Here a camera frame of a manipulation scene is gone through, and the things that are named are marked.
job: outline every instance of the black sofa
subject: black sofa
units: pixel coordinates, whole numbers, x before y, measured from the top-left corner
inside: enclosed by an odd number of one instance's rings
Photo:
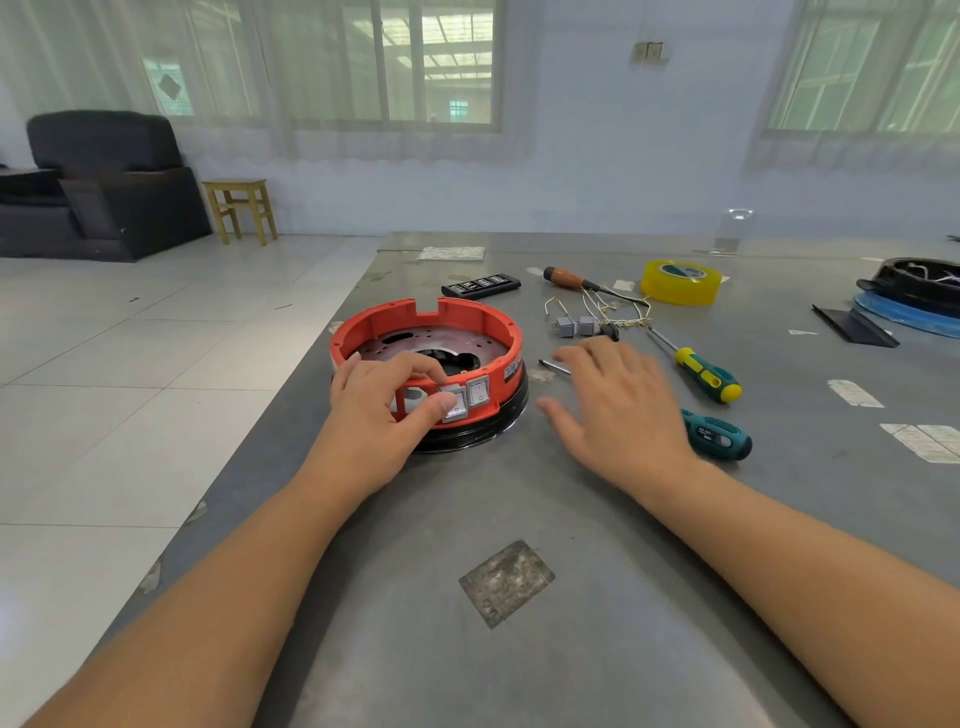
[[[170,122],[58,111],[27,122],[41,170],[0,177],[0,255],[138,260],[210,234]]]

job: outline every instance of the black remote control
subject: black remote control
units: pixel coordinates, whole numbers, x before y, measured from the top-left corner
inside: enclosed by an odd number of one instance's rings
[[[504,291],[512,291],[520,287],[520,281],[513,276],[506,274],[494,274],[484,276],[477,280],[465,280],[463,283],[453,283],[452,285],[442,285],[441,293],[451,299],[468,299],[476,301],[485,299]]]

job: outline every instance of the gray metal table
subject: gray metal table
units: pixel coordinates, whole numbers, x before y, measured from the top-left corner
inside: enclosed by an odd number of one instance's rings
[[[417,261],[424,245],[484,245],[483,262]],[[385,241],[336,319],[488,273],[523,287],[487,303],[523,329],[524,358],[558,344],[542,304],[557,289],[526,272],[558,265],[612,283],[649,259],[697,258],[684,239],[585,235],[398,235]],[[697,259],[731,279],[707,308],[655,304],[659,328],[736,373],[745,394],[714,405],[675,378],[684,406],[722,412],[754,453],[729,470],[799,508],[960,585],[960,467],[924,462],[881,423],[960,426],[960,342],[887,324],[898,349],[846,344],[811,312],[839,307],[877,263],[957,256],[960,246],[756,242]],[[579,297],[561,294],[571,313]],[[817,332],[794,336],[789,329]],[[641,331],[625,339],[668,359]],[[295,472],[323,423],[329,334],[290,376],[164,555],[163,583],[135,595],[129,622]],[[852,379],[884,409],[852,407]],[[564,378],[531,400],[574,404]],[[555,581],[489,629],[458,579],[523,539]],[[504,435],[415,456],[344,527],[311,582],[257,725],[839,726],[842,712],[739,598],[642,509],[584,472],[533,406]]]

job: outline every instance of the white curtain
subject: white curtain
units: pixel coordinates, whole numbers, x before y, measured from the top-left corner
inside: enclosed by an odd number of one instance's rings
[[[162,113],[188,156],[498,163],[540,26],[540,0],[0,0],[0,74],[24,119]]]
[[[960,0],[805,0],[747,168],[960,175]]]

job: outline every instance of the gray connector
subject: gray connector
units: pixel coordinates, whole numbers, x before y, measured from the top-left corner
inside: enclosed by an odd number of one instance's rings
[[[567,316],[561,316],[557,323],[553,325],[562,339],[573,338],[573,322]]]
[[[597,320],[592,316],[581,316],[577,322],[577,336],[596,336]]]

